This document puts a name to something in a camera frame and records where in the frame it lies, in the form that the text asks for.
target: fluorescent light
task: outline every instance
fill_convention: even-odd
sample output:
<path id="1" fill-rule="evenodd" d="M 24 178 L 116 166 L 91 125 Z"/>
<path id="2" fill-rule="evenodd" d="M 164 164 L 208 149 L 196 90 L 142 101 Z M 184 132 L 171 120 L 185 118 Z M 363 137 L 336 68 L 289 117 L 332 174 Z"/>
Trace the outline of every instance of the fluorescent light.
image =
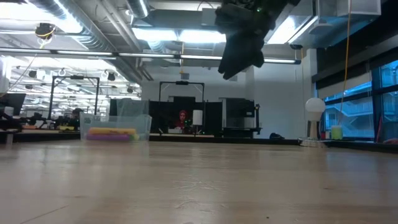
<path id="1" fill-rule="evenodd" d="M 96 88 L 97 86 L 96 85 L 82 85 L 81 87 L 93 87 L 93 88 Z M 100 88 L 114 88 L 114 86 L 112 86 L 112 85 L 100 85 L 99 87 Z"/>
<path id="2" fill-rule="evenodd" d="M 37 93 L 31 91 L 9 91 L 8 93 L 26 93 L 26 95 L 33 95 L 33 96 L 51 96 L 51 93 Z M 64 96 L 74 96 L 77 98 L 85 98 L 85 99 L 95 99 L 95 95 L 88 95 L 88 94 L 74 94 L 74 93 L 54 93 L 54 97 L 64 97 Z M 133 99 L 140 99 L 135 94 L 128 94 L 128 95 L 98 95 L 99 100 L 105 100 L 107 98 L 133 98 Z"/>
<path id="3" fill-rule="evenodd" d="M 7 47 L 0 47 L 0 52 L 11 52 L 11 53 L 31 53 L 31 54 L 50 54 L 50 50 L 43 49 L 13 49 Z"/>
<path id="4" fill-rule="evenodd" d="M 172 54 L 120 53 L 119 55 L 122 57 L 174 58 Z"/>
<path id="5" fill-rule="evenodd" d="M 221 56 L 181 55 L 182 59 L 221 60 Z"/>
<path id="6" fill-rule="evenodd" d="M 67 55 L 95 55 L 95 56 L 112 56 L 111 52 L 90 52 L 90 51 L 76 51 L 76 50 L 58 50 L 59 54 Z"/>
<path id="7" fill-rule="evenodd" d="M 217 31 L 183 30 L 179 40 L 186 43 L 222 43 L 226 42 L 226 37 Z"/>
<path id="8" fill-rule="evenodd" d="M 296 60 L 265 58 L 265 63 L 296 63 Z"/>
<path id="9" fill-rule="evenodd" d="M 318 20 L 318 16 L 315 16 L 314 18 L 312 18 L 312 20 L 310 22 L 307 23 L 307 25 L 305 25 L 302 29 L 300 29 L 289 41 L 288 43 L 293 43 L 295 40 L 297 40 L 297 38 L 299 38 L 301 35 L 303 35 L 303 33 L 309 29 L 312 24 L 314 24 L 316 21 Z"/>
<path id="10" fill-rule="evenodd" d="M 132 31 L 139 40 L 165 41 L 177 40 L 174 30 L 170 29 L 140 29 L 132 28 Z"/>
<path id="11" fill-rule="evenodd" d="M 286 18 L 286 20 L 278 27 L 272 37 L 268 40 L 268 44 L 284 44 L 296 33 L 295 22 L 292 16 Z"/>

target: clear plastic bin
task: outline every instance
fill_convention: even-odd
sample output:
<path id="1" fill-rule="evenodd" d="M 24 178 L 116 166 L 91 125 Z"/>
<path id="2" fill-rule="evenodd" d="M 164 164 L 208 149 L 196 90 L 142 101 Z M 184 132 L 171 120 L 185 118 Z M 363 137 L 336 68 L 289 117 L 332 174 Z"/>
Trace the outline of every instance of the clear plastic bin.
<path id="1" fill-rule="evenodd" d="M 80 137 L 82 141 L 148 141 L 151 123 L 147 114 L 103 117 L 80 113 Z"/>

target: black machine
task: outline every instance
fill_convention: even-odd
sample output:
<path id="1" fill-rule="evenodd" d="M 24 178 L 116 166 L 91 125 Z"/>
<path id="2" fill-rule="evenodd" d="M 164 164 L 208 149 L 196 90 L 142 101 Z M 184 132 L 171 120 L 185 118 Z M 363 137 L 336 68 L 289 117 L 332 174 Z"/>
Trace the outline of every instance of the black machine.
<path id="1" fill-rule="evenodd" d="M 260 134 L 259 127 L 260 105 L 253 100 L 226 99 L 226 126 L 223 128 L 225 138 L 253 138 L 253 133 Z M 244 119 L 255 118 L 256 127 L 246 128 Z"/>
<path id="2" fill-rule="evenodd" d="M 248 66 L 261 67 L 264 38 L 275 29 L 275 21 L 301 0 L 223 0 L 216 10 L 215 24 L 226 34 L 226 46 L 218 71 L 230 79 Z"/>
<path id="3" fill-rule="evenodd" d="M 15 120 L 12 116 L 9 116 L 4 112 L 6 106 L 14 108 L 12 115 L 18 116 L 21 112 L 22 105 L 25 100 L 25 93 L 6 93 L 0 98 L 0 129 L 7 131 L 10 129 L 22 131 L 22 125 L 18 120 Z"/>

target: glass window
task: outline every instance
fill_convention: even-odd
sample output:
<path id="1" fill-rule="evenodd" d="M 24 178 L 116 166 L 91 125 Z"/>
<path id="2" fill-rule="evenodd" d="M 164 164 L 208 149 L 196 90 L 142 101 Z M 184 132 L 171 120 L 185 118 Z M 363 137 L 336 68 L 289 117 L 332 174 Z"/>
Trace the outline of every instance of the glass window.
<path id="1" fill-rule="evenodd" d="M 341 103 L 327 105 L 325 110 L 325 126 L 330 131 L 333 125 L 338 124 Z M 374 138 L 373 128 L 373 101 L 371 97 L 343 103 L 343 137 Z"/>
<path id="2" fill-rule="evenodd" d="M 398 92 L 383 94 L 383 113 L 381 140 L 398 138 Z"/>
<path id="3" fill-rule="evenodd" d="M 353 96 L 358 93 L 366 93 L 366 92 L 370 92 L 370 91 L 372 91 L 372 82 L 367 82 L 367 83 L 363 83 L 359 86 L 356 86 L 354 88 L 350 88 L 350 89 L 344 91 L 344 97 Z M 326 97 L 325 102 L 339 99 L 342 96 L 343 96 L 342 93 L 337 93 L 333 96 Z"/>
<path id="4" fill-rule="evenodd" d="M 387 65 L 383 65 L 381 67 L 382 87 L 388 87 L 398 84 L 397 69 L 398 60 L 395 62 L 391 62 Z"/>

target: orange cable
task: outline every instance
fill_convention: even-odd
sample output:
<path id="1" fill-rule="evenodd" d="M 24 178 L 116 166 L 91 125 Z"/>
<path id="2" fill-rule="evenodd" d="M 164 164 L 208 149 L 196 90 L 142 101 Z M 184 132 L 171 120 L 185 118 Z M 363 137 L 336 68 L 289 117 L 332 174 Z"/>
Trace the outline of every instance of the orange cable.
<path id="1" fill-rule="evenodd" d="M 341 120 L 343 120 L 343 102 L 344 102 L 344 91 L 346 90 L 347 84 L 347 74 L 348 74 L 348 57 L 349 57 L 349 33 L 350 33 L 350 22 L 351 22 L 351 9 L 352 9 L 353 1 L 349 2 L 349 12 L 348 12 L 348 24 L 347 24 L 347 48 L 346 48 L 346 66 L 345 66 L 345 75 L 344 75 L 344 86 L 343 86 L 343 96 L 341 97 L 340 104 L 340 119 L 338 124 L 341 124 Z"/>

